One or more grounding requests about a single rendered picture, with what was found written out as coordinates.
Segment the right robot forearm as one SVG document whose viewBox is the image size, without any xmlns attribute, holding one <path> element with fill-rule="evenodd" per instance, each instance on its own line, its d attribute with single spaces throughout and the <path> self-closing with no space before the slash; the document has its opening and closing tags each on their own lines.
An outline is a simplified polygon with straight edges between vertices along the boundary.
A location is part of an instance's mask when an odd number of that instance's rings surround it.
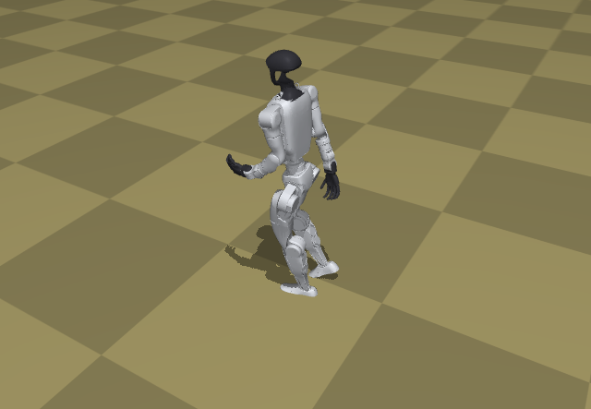
<svg viewBox="0 0 591 409">
<path fill-rule="evenodd" d="M 322 123 L 323 124 L 323 123 Z M 330 143 L 330 138 L 328 135 L 328 132 L 326 130 L 325 125 L 323 124 L 324 128 L 325 128 L 325 134 L 323 134 L 322 136 L 319 136 L 315 141 L 316 144 L 319 147 L 320 150 L 320 157 L 323 161 L 323 168 L 325 170 L 329 170 L 331 171 L 331 164 L 332 162 L 336 162 L 334 159 L 334 152 L 332 150 L 332 146 Z M 337 162 L 336 162 L 337 165 Z"/>
</svg>

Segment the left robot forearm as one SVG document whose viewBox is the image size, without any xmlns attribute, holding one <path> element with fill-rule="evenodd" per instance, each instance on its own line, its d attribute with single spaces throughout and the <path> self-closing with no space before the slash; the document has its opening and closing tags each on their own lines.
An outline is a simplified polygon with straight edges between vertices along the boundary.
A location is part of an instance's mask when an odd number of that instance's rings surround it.
<svg viewBox="0 0 591 409">
<path fill-rule="evenodd" d="M 243 171 L 243 173 L 249 180 L 254 178 L 263 178 L 264 175 L 268 173 L 273 173 L 278 167 L 279 163 L 279 159 L 275 155 L 270 154 L 268 157 L 264 158 L 262 162 L 260 162 L 259 164 L 251 165 L 252 169 L 250 171 Z"/>
</svg>

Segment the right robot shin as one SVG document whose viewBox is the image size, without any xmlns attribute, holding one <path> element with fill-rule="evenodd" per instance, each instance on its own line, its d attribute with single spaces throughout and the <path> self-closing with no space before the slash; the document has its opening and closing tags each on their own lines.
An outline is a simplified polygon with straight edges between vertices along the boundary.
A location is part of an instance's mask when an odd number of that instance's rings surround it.
<svg viewBox="0 0 591 409">
<path fill-rule="evenodd" d="M 305 212 L 307 215 L 308 213 Z M 309 215 L 308 215 L 309 217 Z M 301 236 L 306 242 L 306 250 L 309 251 L 310 255 L 313 259 L 317 261 L 320 268 L 326 267 L 326 263 L 328 262 L 323 251 L 320 247 L 320 238 L 318 237 L 318 233 L 316 231 L 315 225 L 312 221 L 309 222 L 308 227 L 303 230 L 295 230 L 293 228 L 295 235 Z M 321 265 L 320 265 L 321 264 Z M 324 266 L 323 266 L 324 265 Z"/>
</svg>

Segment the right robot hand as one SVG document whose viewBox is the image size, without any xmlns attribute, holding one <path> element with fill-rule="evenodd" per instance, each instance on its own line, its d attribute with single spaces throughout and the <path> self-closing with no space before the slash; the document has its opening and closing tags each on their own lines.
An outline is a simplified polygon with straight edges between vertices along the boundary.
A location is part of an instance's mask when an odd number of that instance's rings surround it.
<svg viewBox="0 0 591 409">
<path fill-rule="evenodd" d="M 336 175 L 336 172 L 337 172 L 336 162 L 332 162 L 331 169 L 332 169 L 331 171 L 324 169 L 324 172 L 326 173 L 326 175 L 325 175 L 326 178 L 323 181 L 322 185 L 320 186 L 320 189 L 323 189 L 324 185 L 327 184 L 327 191 L 326 191 L 326 194 L 323 196 L 324 198 L 326 198 L 331 191 L 327 200 L 329 200 L 330 198 L 331 198 L 331 200 L 337 199 L 340 195 L 339 179 Z"/>
</svg>

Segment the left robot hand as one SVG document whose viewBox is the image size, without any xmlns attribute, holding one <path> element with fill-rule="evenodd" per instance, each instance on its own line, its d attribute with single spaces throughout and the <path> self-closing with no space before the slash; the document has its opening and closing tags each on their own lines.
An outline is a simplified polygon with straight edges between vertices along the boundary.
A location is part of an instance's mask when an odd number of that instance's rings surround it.
<svg viewBox="0 0 591 409">
<path fill-rule="evenodd" d="M 243 171 L 248 172 L 252 169 L 251 165 L 241 165 L 240 163 L 235 162 L 231 154 L 228 154 L 228 156 L 226 157 L 226 161 L 228 166 L 231 168 L 231 170 L 233 170 L 235 174 L 242 175 L 243 177 L 246 177 Z"/>
</svg>

